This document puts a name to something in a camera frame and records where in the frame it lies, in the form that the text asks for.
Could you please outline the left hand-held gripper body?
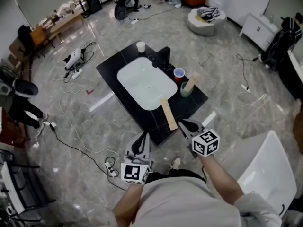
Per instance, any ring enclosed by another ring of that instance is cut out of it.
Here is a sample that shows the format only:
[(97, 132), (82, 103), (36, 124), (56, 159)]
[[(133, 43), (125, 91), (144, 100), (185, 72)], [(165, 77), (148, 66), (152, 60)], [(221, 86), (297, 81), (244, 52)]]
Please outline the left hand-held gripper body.
[(152, 172), (153, 161), (148, 158), (124, 156), (121, 163), (121, 179), (127, 183), (144, 185)]

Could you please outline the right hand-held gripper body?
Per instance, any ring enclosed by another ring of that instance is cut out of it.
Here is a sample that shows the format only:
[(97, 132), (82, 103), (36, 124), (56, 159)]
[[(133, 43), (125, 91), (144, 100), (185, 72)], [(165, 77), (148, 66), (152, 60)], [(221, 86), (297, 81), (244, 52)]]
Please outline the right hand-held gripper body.
[(194, 155), (207, 157), (218, 151), (219, 144), (219, 135), (213, 129), (207, 129), (192, 138), (189, 149)]

